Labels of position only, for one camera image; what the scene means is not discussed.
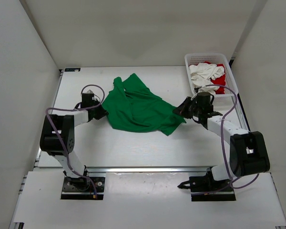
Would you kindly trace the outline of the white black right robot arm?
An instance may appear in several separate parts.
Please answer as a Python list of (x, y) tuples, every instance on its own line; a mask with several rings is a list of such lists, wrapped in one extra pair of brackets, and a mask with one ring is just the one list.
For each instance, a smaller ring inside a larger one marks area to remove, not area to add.
[(259, 175), (270, 170), (270, 161), (262, 133), (237, 127), (226, 121), (214, 110), (214, 96), (198, 93), (195, 98), (187, 97), (173, 110), (186, 119), (193, 119), (206, 130), (221, 138), (221, 143), (229, 144), (229, 155), (224, 154), (224, 163), (207, 169), (202, 177), (190, 177), (178, 188), (190, 189), (199, 195), (213, 194), (233, 186), (233, 182), (248, 175)]

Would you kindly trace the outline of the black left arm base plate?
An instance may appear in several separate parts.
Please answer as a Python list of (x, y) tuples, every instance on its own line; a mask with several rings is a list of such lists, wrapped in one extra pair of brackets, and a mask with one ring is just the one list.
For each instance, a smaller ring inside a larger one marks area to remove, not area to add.
[(63, 200), (103, 200), (105, 177), (90, 177), (96, 187), (84, 178), (65, 177), (61, 189), (61, 199)]

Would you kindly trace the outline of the white t shirt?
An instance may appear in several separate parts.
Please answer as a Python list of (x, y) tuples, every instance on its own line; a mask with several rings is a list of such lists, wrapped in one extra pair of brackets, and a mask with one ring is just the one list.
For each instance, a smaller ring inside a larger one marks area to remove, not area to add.
[(223, 73), (222, 70), (219, 70), (217, 64), (211, 64), (206, 62), (199, 63), (197, 65), (192, 64), (189, 66), (189, 73), (194, 88), (201, 87), (201, 89), (199, 90), (200, 92), (209, 92), (215, 95), (214, 90), (217, 90), (219, 86), (204, 86), (213, 84), (210, 80), (212, 76), (220, 77), (221, 73)]

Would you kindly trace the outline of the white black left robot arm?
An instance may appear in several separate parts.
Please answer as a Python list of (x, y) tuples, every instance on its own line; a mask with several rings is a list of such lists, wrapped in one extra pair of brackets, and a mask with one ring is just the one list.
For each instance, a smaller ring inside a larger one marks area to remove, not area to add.
[(85, 191), (89, 187), (95, 188), (95, 182), (89, 177), (86, 166), (74, 151), (75, 127), (92, 119), (100, 120), (106, 115), (108, 112), (100, 103), (85, 108), (82, 108), (82, 103), (78, 103), (72, 110), (46, 109), (40, 148), (60, 163), (65, 177), (80, 191)]

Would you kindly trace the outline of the green t shirt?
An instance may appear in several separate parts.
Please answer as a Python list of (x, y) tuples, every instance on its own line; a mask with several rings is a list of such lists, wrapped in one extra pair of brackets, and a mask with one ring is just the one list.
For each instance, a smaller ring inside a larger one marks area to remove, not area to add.
[(186, 121), (174, 114), (176, 108), (161, 97), (153, 94), (136, 74), (126, 80), (116, 77), (113, 89), (102, 103), (108, 112), (107, 119), (113, 129), (148, 133), (160, 131), (171, 135)]

